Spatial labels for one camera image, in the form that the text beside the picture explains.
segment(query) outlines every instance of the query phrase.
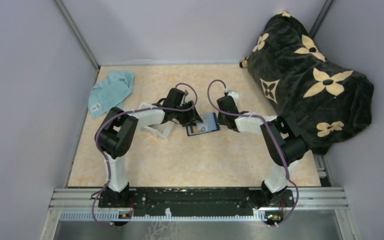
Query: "wire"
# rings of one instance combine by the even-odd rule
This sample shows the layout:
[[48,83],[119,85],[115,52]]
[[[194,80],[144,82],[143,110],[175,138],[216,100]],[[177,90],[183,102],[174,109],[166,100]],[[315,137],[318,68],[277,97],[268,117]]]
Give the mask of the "wire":
[[[209,83],[208,85],[208,88],[207,88],[207,91],[206,91],[206,96],[208,98],[208,101],[209,101],[209,104],[215,109],[217,110],[218,112],[222,113],[222,114],[225,114],[225,115],[230,115],[230,116],[234,116],[234,117],[249,117],[250,115],[245,115],[245,114],[238,114],[238,113],[230,113],[230,112],[227,112],[227,111],[223,111],[221,109],[219,109],[218,107],[216,107],[214,105],[214,103],[211,101],[211,98],[210,98],[210,88],[211,88],[211,85],[213,85],[215,82],[220,82],[223,84],[224,86],[224,91],[227,90],[227,86],[226,86],[226,83],[220,79],[216,79],[216,80],[213,80],[212,82]],[[286,175],[286,180],[288,182],[290,182],[296,189],[296,200],[291,208],[291,210],[288,212],[288,214],[286,215],[286,217],[277,225],[271,225],[271,227],[279,227],[280,225],[283,224],[283,222],[285,222],[292,214],[292,212],[294,211],[295,207],[297,206],[297,202],[298,202],[298,199],[299,199],[299,196],[300,194],[298,193],[298,186],[295,184],[295,182],[293,182],[291,179],[290,179],[290,174],[289,174],[289,170],[288,170],[288,164],[286,163],[286,160],[285,160],[285,157],[284,155],[282,154],[282,150],[281,150],[281,146],[279,146],[278,142],[276,141],[275,139],[275,136],[273,135],[273,132],[272,130],[270,129],[269,127],[269,124],[267,123],[267,121],[264,119],[264,117],[260,116],[260,115],[252,115],[251,116],[252,118],[258,118],[258,119],[261,119],[265,128],[267,129],[267,132],[268,132],[268,135],[270,136],[271,140],[273,141],[273,144],[274,144],[274,147],[276,148],[277,150],[277,153],[279,154],[280,156],[280,160],[282,161],[282,165],[283,165],[283,168],[285,169],[285,175]]]
[[98,194],[98,193],[99,193],[99,191],[96,191],[96,192],[92,193],[92,195],[90,195],[90,198],[91,198],[91,199],[95,199],[94,195],[96,195],[96,194]]
[[119,118],[123,115],[126,115],[126,114],[133,114],[133,113],[141,113],[141,112],[145,112],[145,111],[149,111],[149,110],[170,110],[170,111],[177,111],[177,112],[187,112],[187,111],[190,111],[192,109],[195,108],[195,105],[197,104],[198,102],[198,94],[197,94],[197,91],[195,91],[195,89],[187,84],[187,83],[183,83],[183,82],[180,82],[178,84],[176,84],[176,88],[178,86],[186,86],[188,88],[190,88],[193,93],[195,94],[195,102],[193,103],[193,105],[189,108],[186,108],[186,109],[176,109],[176,108],[170,108],[170,107],[148,107],[148,108],[143,108],[143,109],[137,109],[135,111],[124,111],[124,112],[120,112],[119,114],[116,114],[114,115],[113,117],[111,117],[110,119],[108,119],[106,122],[104,122],[98,129],[98,131],[96,131],[96,135],[95,135],[95,145],[96,145],[96,148],[99,150],[99,152],[103,155],[104,159],[105,159],[105,162],[106,162],[106,168],[108,170],[108,179],[106,181],[106,183],[103,185],[103,187],[101,188],[101,190],[99,190],[99,192],[97,193],[96,197],[94,198],[93,200],[93,204],[92,204],[92,218],[93,220],[103,226],[103,227],[112,227],[112,225],[105,225],[105,224],[102,224],[98,221],[98,219],[96,218],[95,216],[95,205],[97,203],[97,200],[100,198],[102,192],[105,190],[105,188],[107,188],[107,186],[110,184],[110,181],[111,181],[111,165],[110,165],[110,161],[107,157],[107,155],[104,153],[104,151],[102,150],[102,148],[100,147],[99,143],[98,143],[98,139],[99,139],[99,136],[101,135],[101,132],[102,130],[108,125],[110,124],[113,120],[115,120],[116,118]]
[[283,219],[284,217],[284,200],[280,199],[280,217]]

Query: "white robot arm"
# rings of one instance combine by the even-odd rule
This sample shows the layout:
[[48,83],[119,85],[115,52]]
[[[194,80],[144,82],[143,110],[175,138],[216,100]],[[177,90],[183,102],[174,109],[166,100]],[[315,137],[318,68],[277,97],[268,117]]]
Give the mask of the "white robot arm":
[[[265,197],[264,204],[275,204],[279,202],[288,183],[283,162],[263,121],[260,118],[251,117],[251,114],[247,112],[239,112],[237,108],[238,99],[239,95],[237,92],[228,91],[225,93],[225,96],[217,100],[217,104],[223,112],[249,116],[232,116],[219,112],[217,121],[220,125],[225,125],[239,133],[263,135],[268,152],[274,162],[268,176],[261,184],[261,189]],[[291,115],[264,116],[264,119],[268,123],[276,143],[279,145],[282,155],[286,160],[288,172],[291,172],[297,165],[297,160],[301,159],[309,150],[308,143]]]

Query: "gray wall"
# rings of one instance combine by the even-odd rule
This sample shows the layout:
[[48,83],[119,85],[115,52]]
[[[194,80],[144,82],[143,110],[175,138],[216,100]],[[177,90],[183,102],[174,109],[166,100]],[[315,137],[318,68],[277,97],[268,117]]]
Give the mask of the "gray wall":
[[37,239],[95,70],[51,0],[0,0],[0,239]]
[[281,11],[309,30],[324,0],[64,0],[100,65],[238,63]]
[[328,153],[362,239],[384,239],[384,1],[337,0],[316,36],[333,62],[374,84],[372,125]]

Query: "beige floor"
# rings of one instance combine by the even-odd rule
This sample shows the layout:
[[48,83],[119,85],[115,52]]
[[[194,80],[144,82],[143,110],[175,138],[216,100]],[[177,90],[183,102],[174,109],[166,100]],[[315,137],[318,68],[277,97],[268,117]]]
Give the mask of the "beige floor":
[[[237,64],[102,67],[98,81],[107,78],[110,71],[123,70],[134,73],[133,93],[124,101],[127,110],[138,108],[141,102],[155,103],[176,83],[185,82],[198,93],[198,113],[215,112],[207,100],[207,86],[214,79],[222,79],[229,89],[239,92],[239,111],[276,114],[250,74]],[[221,84],[213,85],[211,96],[213,101],[223,96]],[[104,118],[93,119],[88,113],[68,186],[105,183],[103,157],[94,143]],[[260,186],[271,164],[262,136],[234,132],[225,126],[217,132],[187,136],[185,128],[175,125],[167,140],[137,130],[126,154],[127,175],[134,187]],[[320,186],[311,152],[299,161],[291,178],[298,186]]]

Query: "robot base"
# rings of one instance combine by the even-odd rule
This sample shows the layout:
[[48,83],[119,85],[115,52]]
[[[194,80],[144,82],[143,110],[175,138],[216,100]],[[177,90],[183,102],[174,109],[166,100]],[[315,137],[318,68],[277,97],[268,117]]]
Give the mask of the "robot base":
[[134,216],[165,216],[170,209],[174,217],[252,216],[254,209],[284,207],[294,204],[291,190],[279,195],[278,202],[267,203],[267,196],[259,187],[126,187],[117,200],[104,191],[99,199],[100,208],[130,208],[134,203]]
[[107,186],[99,196],[98,207],[130,208],[134,203],[134,197],[134,192],[130,191],[129,184],[121,192],[116,192]]

